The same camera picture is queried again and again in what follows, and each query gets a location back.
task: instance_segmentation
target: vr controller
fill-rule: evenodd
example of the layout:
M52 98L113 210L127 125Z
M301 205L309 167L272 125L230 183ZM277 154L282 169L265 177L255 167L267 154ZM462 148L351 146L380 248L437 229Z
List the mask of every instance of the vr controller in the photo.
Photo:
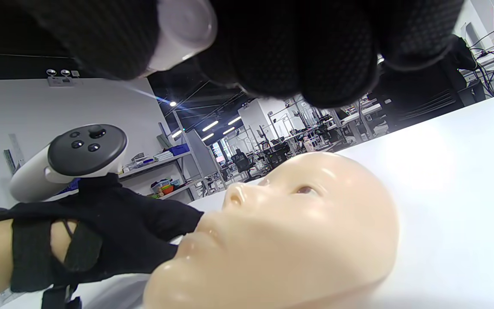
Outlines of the vr controller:
M77 127L57 136L10 180L20 202L39 202L65 189L75 178L117 173L127 149L125 132L109 124Z
M208 49L217 34L217 19L208 0L158 0L160 33L149 73L169 70Z

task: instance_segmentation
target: blue box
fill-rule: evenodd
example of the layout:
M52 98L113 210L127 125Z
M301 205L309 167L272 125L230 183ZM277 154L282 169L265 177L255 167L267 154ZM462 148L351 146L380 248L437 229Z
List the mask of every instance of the blue box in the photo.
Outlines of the blue box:
M169 148L169 151L173 154L173 156L178 156L190 151L190 148L188 148L188 145L184 143L182 145Z

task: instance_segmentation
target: black glove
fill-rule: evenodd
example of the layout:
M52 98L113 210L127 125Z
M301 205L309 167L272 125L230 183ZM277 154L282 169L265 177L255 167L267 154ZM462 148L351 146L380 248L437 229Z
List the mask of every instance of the black glove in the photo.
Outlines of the black glove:
M153 272L175 256L177 247L168 242L194 231L203 215L180 202L156 200L122 188L116 174L82 179L78 185L78 194L55 202L19 203L10 210L0 209L0 221L14 219L11 290L31 292L51 284ZM71 267L51 254L51 224L59 219L78 221L70 244L70 249L75 249ZM87 233L78 234L82 226ZM89 245L82 248L81 240L75 245L76 237Z
M156 0L17 0L90 71L140 76L159 34ZM377 82L377 55L398 70L438 61L463 0L211 0L216 42L194 61L218 84L256 96L302 94L339 107Z

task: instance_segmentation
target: ceiling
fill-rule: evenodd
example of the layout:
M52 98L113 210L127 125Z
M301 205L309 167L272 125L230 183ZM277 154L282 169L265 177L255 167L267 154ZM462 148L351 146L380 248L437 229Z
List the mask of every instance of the ceiling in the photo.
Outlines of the ceiling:
M68 51L12 0L0 0L0 79L46 78L47 68L80 70L83 78L96 77L81 70ZM237 88L208 82L192 61L154 73L148 80L155 96L163 99L158 102L171 131L178 129L174 111L187 131L195 129L202 138L214 133L207 144L223 137L230 128L228 122L238 116L238 108L251 99ZM171 107L168 102L177 105ZM218 125L202 132L214 121Z

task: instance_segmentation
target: wrist strap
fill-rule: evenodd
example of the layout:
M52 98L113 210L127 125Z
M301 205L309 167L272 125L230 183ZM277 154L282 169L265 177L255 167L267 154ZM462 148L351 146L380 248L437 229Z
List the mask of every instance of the wrist strap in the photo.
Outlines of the wrist strap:
M53 286L43 292L41 309L81 309L82 304L79 297L71 300L77 289L77 284L66 286Z
M98 262L102 238L81 222L73 234L64 263L55 262L51 251L52 224L48 219L14 219L12 222L12 292L40 291L55 282L63 286L81 283L82 274Z
M12 221L12 292L35 292L53 284L49 220Z

